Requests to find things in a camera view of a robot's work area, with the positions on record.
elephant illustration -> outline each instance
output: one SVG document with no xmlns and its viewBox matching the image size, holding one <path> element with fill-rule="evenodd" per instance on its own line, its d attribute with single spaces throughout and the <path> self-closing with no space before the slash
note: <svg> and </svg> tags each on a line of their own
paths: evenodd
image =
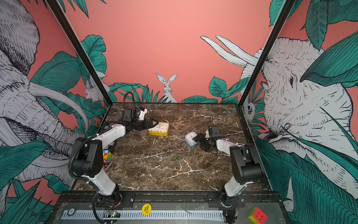
<svg viewBox="0 0 358 224">
<path fill-rule="evenodd" d="M 55 175 L 70 186 L 73 179 L 67 164 L 74 140 L 82 135 L 65 127 L 41 97 L 75 109 L 84 118 L 86 130 L 88 121 L 74 101 L 28 79 L 39 41 L 34 19 L 22 3 L 0 0 L 0 146 L 18 146 L 41 137 L 52 151 L 44 151 L 14 179 L 25 182 Z M 0 189 L 0 217 L 10 186 L 11 181 Z"/>
</svg>

vent grille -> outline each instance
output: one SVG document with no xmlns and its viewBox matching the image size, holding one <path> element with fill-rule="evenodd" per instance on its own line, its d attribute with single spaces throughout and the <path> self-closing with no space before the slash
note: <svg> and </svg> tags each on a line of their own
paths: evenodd
<svg viewBox="0 0 358 224">
<path fill-rule="evenodd" d="M 92 210 L 77 210 L 73 216 L 67 214 L 68 210 L 64 210 L 61 219 L 95 219 Z M 107 218 L 104 211 L 98 211 L 97 215 L 105 219 L 201 219 L 223 221 L 222 210 L 197 211 L 189 210 L 158 210 L 152 211 L 149 215 L 143 215 L 141 210 L 118 210 L 121 214 L 120 218 Z"/>
</svg>

black vertical pole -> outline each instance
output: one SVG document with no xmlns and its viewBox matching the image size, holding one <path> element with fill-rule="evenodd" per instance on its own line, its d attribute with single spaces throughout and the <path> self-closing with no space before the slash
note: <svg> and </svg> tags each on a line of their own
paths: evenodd
<svg viewBox="0 0 358 224">
<path fill-rule="evenodd" d="M 88 58 L 86 52 L 82 48 L 82 45 L 80 41 L 78 40 L 75 32 L 73 31 L 70 23 L 67 21 L 67 18 L 63 11 L 61 10 L 60 6 L 58 5 L 56 0 L 47 0 L 48 5 L 50 6 L 51 10 L 53 11 L 53 14 L 55 14 L 58 22 L 62 26 L 63 30 L 65 31 L 68 39 L 71 41 L 73 47 L 75 48 L 78 56 L 82 60 L 83 64 L 87 68 L 88 72 L 92 76 L 93 80 L 95 81 L 96 85 L 98 86 L 99 90 L 101 91 L 103 98 L 105 101 L 107 101 L 107 104 L 109 106 L 112 105 L 112 100 L 110 96 L 108 95 L 107 91 L 102 85 L 101 80 L 97 76 L 96 70 L 94 69 L 90 59 Z"/>
<path fill-rule="evenodd" d="M 262 50 L 261 56 L 258 59 L 255 69 L 252 72 L 251 78 L 247 83 L 246 89 L 241 96 L 241 99 L 239 102 L 240 108 L 243 106 L 244 101 L 246 100 L 249 92 L 251 91 L 251 88 L 252 88 L 253 84 L 255 83 L 255 80 L 256 80 L 257 76 L 259 75 L 261 68 L 262 68 L 268 54 L 270 53 L 270 50 L 273 47 L 275 40 L 277 39 L 277 36 L 279 35 L 281 28 L 284 25 L 284 23 L 287 19 L 287 16 L 289 15 L 294 3 L 295 3 L 295 0 L 286 0 L 284 5 L 282 6 L 282 10 L 280 11 L 280 14 L 277 17 L 274 27 L 272 28 L 269 38 L 267 39 L 267 42 Z"/>
</svg>

elephant eye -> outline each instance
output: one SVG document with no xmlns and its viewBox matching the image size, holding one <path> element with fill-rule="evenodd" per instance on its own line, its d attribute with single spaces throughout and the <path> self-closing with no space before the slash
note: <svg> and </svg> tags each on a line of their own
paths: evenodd
<svg viewBox="0 0 358 224">
<path fill-rule="evenodd" d="M 290 84 L 291 84 L 291 87 L 293 88 L 293 77 L 292 76 L 290 78 Z"/>
</svg>

red yellow cube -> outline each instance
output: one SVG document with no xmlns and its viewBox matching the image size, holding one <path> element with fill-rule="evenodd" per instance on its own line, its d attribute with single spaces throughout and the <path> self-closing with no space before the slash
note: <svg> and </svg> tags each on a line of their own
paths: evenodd
<svg viewBox="0 0 358 224">
<path fill-rule="evenodd" d="M 112 153 L 108 150 L 103 150 L 103 161 L 109 162 L 111 159 Z"/>
<path fill-rule="evenodd" d="M 248 216 L 249 219 L 255 224 L 264 224 L 267 219 L 267 215 L 261 211 L 259 208 L 252 209 L 250 215 Z"/>
</svg>

